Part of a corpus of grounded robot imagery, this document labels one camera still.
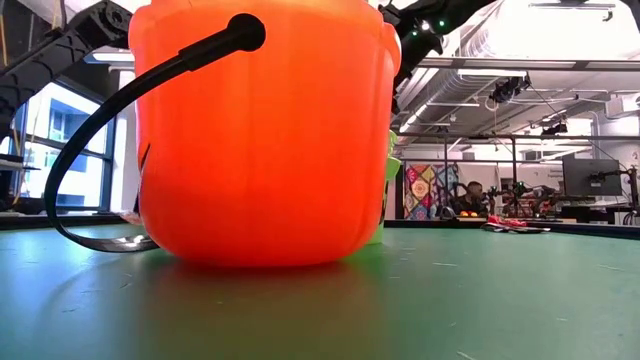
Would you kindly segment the colourful patchwork quilt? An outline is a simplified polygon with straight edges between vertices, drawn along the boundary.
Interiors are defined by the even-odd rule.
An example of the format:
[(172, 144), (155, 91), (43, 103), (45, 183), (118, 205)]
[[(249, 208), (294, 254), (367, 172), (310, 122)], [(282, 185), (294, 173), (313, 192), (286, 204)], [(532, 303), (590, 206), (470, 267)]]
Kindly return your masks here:
[(441, 208), (453, 199), (453, 184), (459, 181), (457, 164), (404, 164), (404, 218), (426, 221), (440, 216)]

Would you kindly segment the dark office monitor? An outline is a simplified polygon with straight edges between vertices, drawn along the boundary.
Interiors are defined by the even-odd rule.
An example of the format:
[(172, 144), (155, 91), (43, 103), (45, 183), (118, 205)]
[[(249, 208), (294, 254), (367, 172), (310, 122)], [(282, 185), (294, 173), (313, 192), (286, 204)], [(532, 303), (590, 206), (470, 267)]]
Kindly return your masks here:
[(617, 160), (562, 160), (564, 193), (568, 196), (620, 196), (621, 169)]

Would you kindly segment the black metal rack frame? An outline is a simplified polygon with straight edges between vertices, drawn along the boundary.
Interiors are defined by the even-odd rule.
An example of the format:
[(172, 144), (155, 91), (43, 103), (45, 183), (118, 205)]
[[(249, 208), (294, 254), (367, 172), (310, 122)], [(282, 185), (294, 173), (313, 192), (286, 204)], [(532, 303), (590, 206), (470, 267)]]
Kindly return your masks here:
[(640, 135), (401, 133), (393, 155), (404, 166), (456, 164), (461, 182), (475, 180), (488, 188), (503, 178), (530, 185), (557, 180), (558, 174), (534, 171), (558, 169), (563, 157), (582, 152), (615, 158), (623, 169), (636, 166), (640, 171)]

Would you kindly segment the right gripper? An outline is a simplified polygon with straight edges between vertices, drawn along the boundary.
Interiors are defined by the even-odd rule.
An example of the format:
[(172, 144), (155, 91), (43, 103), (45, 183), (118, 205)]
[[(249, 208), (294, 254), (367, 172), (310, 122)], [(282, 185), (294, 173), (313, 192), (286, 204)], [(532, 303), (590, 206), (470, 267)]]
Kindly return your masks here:
[(452, 31), (453, 21), (446, 14), (452, 0), (413, 0), (404, 8), (393, 0), (379, 5), (379, 12), (397, 34), (401, 48), (401, 63), (394, 78), (394, 91), (409, 78), (412, 71), (431, 51), (443, 54), (442, 40)]

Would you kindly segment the green plastic bucket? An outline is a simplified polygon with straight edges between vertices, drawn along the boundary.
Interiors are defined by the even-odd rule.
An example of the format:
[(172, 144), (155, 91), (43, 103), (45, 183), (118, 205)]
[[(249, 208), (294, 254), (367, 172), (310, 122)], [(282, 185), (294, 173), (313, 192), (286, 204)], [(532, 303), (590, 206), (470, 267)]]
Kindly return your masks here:
[(389, 131), (389, 147), (387, 152), (386, 173), (385, 173), (385, 183), (384, 183), (384, 190), (383, 190), (383, 202), (381, 207), (381, 215), (380, 215), (380, 219), (379, 219), (376, 231), (374, 232), (373, 236), (369, 240), (368, 245), (376, 245), (382, 242), (389, 183), (395, 178), (401, 165), (401, 161), (393, 156), (393, 151), (396, 143), (397, 143), (397, 135), (393, 131)]

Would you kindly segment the orange pumpkin bucket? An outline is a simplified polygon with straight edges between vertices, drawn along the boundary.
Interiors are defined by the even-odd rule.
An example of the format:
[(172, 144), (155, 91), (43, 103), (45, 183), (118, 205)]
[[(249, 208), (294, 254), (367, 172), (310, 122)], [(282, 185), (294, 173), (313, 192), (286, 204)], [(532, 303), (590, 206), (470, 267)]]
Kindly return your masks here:
[(128, 36), (136, 76), (56, 158), (50, 219), (75, 158), (134, 105), (145, 234), (83, 246), (271, 267), (332, 262), (369, 242), (401, 50), (366, 0), (151, 0)]

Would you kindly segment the dark shelf stand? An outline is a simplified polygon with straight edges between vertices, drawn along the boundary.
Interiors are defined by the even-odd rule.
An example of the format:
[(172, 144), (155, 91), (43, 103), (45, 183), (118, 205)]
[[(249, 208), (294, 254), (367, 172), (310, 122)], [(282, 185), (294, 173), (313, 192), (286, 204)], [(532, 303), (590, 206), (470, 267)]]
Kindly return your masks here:
[(18, 181), (34, 167), (26, 166), (24, 158), (17, 155), (0, 154), (0, 213), (40, 215), (44, 211), (44, 200), (21, 194)]

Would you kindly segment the black window frame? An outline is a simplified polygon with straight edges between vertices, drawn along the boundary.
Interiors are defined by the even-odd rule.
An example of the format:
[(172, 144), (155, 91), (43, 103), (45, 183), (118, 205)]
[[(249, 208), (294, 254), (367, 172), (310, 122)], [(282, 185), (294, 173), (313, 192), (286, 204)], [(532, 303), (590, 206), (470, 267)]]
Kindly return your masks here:
[[(54, 162), (72, 135), (98, 109), (100, 102), (58, 83), (50, 83), (17, 110), (0, 154), (24, 158), (34, 167), (18, 181), (22, 195), (44, 196)], [(61, 214), (108, 209), (113, 174), (115, 124), (101, 128), (70, 165), (60, 185)]]

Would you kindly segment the background black robot arms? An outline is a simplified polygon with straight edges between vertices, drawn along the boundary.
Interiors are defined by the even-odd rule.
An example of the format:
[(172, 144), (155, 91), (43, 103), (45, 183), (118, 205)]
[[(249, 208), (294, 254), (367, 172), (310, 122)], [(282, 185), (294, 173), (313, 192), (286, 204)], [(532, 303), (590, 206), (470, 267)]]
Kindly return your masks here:
[(521, 219), (544, 219), (552, 215), (559, 193), (546, 185), (528, 187), (518, 181), (511, 188), (499, 190), (492, 186), (484, 194), (491, 215)]

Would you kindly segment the person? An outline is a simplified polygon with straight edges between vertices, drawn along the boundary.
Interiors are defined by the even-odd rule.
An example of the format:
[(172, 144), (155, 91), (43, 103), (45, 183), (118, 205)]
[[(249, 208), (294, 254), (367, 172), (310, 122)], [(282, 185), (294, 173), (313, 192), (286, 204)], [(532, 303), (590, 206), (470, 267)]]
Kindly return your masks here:
[(458, 215), (462, 213), (467, 213), (468, 215), (475, 213), (479, 217), (486, 217), (489, 211), (482, 199), (482, 185), (477, 181), (471, 181), (466, 185), (465, 194), (455, 198), (452, 203), (452, 208)]

